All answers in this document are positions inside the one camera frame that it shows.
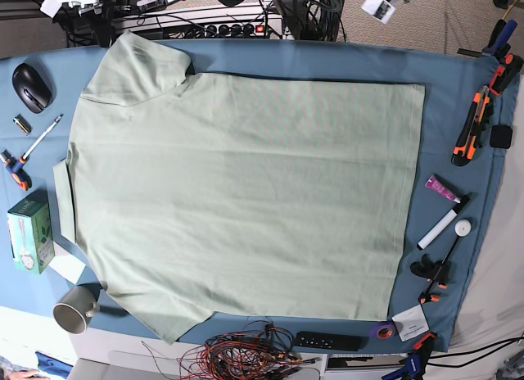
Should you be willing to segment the white round cap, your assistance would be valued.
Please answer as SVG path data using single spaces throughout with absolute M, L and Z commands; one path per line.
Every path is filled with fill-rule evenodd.
M 472 224 L 468 219 L 461 219 L 456 222 L 454 231 L 458 237 L 466 237 L 472 231 Z

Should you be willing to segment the black power strip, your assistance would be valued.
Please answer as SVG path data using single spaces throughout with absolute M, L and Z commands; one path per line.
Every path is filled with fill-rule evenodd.
M 184 33 L 184 38 L 267 38 L 264 25 L 222 23 L 193 25 Z

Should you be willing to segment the purple tape roll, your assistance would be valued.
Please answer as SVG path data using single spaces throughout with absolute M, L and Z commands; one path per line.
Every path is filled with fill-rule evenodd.
M 369 331 L 369 336 L 376 340 L 387 340 L 396 335 L 397 329 L 392 320 L 376 322 Z

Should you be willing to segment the purple glue tube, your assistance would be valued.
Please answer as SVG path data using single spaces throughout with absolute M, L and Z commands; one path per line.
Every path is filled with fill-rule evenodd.
M 437 192 L 448 201 L 460 204 L 462 199 L 449 189 L 443 182 L 441 182 L 434 174 L 429 177 L 425 183 L 425 187 Z

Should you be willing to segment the white ballpoint pen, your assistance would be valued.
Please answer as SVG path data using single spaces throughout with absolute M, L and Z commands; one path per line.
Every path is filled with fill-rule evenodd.
M 28 150 L 22 155 L 21 159 L 26 161 L 29 159 L 30 154 L 34 149 L 45 139 L 45 137 L 56 127 L 56 125 L 61 121 L 63 115 L 58 115 L 51 124 L 34 140 L 34 142 L 29 146 Z

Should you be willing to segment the orange black utility knife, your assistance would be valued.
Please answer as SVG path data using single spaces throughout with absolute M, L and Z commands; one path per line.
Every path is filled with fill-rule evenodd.
M 490 90 L 482 86 L 474 95 L 468 110 L 467 118 L 455 143 L 451 163 L 458 167 L 467 165 L 480 147 L 480 136 L 483 130 L 483 117 L 490 104 Z

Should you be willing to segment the black orange bar clamp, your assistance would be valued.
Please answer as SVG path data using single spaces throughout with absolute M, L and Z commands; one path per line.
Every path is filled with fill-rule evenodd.
M 422 305 L 428 302 L 436 302 L 440 299 L 440 294 L 433 292 L 432 289 L 437 285 L 440 289 L 446 289 L 449 281 L 450 262 L 449 258 L 454 253 L 461 237 L 456 236 L 451 248 L 442 260 L 431 261 L 427 254 L 423 255 L 420 261 L 413 262 L 410 266 L 410 272 L 419 278 L 425 278 L 429 285 L 418 296 L 418 302 Z

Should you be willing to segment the black remote control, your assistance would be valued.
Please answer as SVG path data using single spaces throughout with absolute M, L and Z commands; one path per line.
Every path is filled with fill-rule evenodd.
M 367 344 L 367 341 L 366 337 L 300 331 L 296 334 L 294 346 L 321 350 L 358 351 Z

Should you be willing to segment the white black marker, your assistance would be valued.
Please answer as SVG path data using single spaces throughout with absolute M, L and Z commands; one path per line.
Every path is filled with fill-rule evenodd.
M 457 203 L 449 212 L 447 212 L 436 225 L 418 242 L 417 249 L 426 249 L 451 222 L 462 212 L 462 210 L 471 201 L 471 196 L 464 196 L 460 203 Z

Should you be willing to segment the pale green T-shirt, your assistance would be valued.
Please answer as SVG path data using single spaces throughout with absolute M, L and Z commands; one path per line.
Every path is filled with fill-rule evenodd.
M 168 343 L 216 312 L 383 320 L 425 88 L 191 62 L 132 33 L 106 51 L 53 169 L 61 235 Z

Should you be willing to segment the white paper card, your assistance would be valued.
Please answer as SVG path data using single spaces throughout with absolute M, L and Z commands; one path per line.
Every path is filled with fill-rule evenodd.
M 426 316 L 420 304 L 392 317 L 402 342 L 411 340 L 429 330 Z

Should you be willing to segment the black computer mouse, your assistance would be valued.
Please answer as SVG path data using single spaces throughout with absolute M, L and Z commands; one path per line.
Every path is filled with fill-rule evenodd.
M 44 111 L 52 99 L 51 89 L 36 69 L 27 63 L 15 68 L 12 85 L 19 99 L 34 114 Z

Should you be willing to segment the grey ceramic mug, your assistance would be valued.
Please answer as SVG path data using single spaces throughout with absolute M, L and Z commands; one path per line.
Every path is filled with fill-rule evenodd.
M 99 310 L 95 295 L 84 286 L 75 286 L 53 306 L 52 317 L 66 332 L 81 335 Z

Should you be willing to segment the small battery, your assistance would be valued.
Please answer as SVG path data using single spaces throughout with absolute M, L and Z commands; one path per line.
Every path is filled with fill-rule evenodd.
M 13 122 L 25 135 L 29 135 L 31 133 L 32 127 L 23 116 L 17 115 L 13 118 Z

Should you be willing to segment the white paper sheet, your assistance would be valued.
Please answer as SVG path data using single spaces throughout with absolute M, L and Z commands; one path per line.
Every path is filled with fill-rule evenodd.
M 54 257 L 48 266 L 69 283 L 77 284 L 86 268 L 85 263 L 56 242 L 53 243 L 53 249 Z

